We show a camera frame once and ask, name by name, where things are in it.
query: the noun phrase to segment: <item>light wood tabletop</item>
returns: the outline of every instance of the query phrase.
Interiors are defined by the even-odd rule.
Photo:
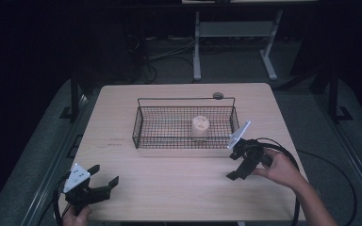
[[[290,189],[259,176],[236,181],[226,177],[242,161],[229,158],[228,149],[136,149],[132,135],[139,98],[207,98],[214,92],[235,97],[239,126],[251,121],[243,138],[276,140],[293,154],[306,177],[267,84],[107,86],[100,92],[74,163],[85,169],[100,165],[90,187],[106,186],[116,176],[120,182],[110,200],[91,206],[90,219],[292,220],[295,195]],[[63,198],[61,209],[66,205]]]

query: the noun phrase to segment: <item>black metal basket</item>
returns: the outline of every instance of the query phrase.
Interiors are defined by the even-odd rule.
[[[140,101],[151,103],[141,106]],[[232,101],[231,105],[217,105]],[[193,105],[156,105],[162,101]],[[239,129],[235,98],[139,98],[133,140],[144,149],[225,149],[230,135]],[[210,123],[207,137],[191,137],[192,119],[205,116]]]

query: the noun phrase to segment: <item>gray floor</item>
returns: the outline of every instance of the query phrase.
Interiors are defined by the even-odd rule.
[[[148,42],[150,56],[166,53],[188,41]],[[231,40],[224,43],[226,51],[216,55],[201,56],[202,80],[199,83],[245,83],[264,82],[277,87],[292,79],[289,71],[296,56],[299,43],[276,43],[271,60],[279,75],[270,81],[259,57],[258,50],[265,40]],[[191,62],[192,54],[178,54]],[[186,60],[177,57],[151,62],[156,71],[152,84],[183,84],[192,82],[192,67]],[[153,78],[154,72],[144,69]],[[357,176],[354,162],[348,158],[345,137],[362,163],[362,108],[353,92],[339,82],[339,105],[347,107],[353,121],[330,121],[326,108],[327,93],[313,95],[309,92],[312,78],[286,91],[275,91],[274,96],[281,109],[295,147],[325,158],[348,176],[357,194],[357,213],[352,225],[362,225],[362,182]],[[136,81],[143,84],[145,79]],[[66,157],[77,136],[84,133],[100,89],[95,89],[80,102],[81,114],[77,121],[60,119],[64,107],[70,106],[70,83],[60,89],[44,117],[29,140],[24,153],[12,172],[0,195],[0,225],[36,225],[42,210],[51,199],[51,191],[58,178],[72,165],[73,159]],[[349,184],[342,174],[319,158],[299,153],[310,183],[319,191],[321,198],[338,224],[344,225],[352,215],[354,200]],[[52,207],[44,216],[41,225],[55,225]],[[92,222],[91,225],[118,225],[113,222]],[[249,222],[247,225],[289,225],[290,222]]]

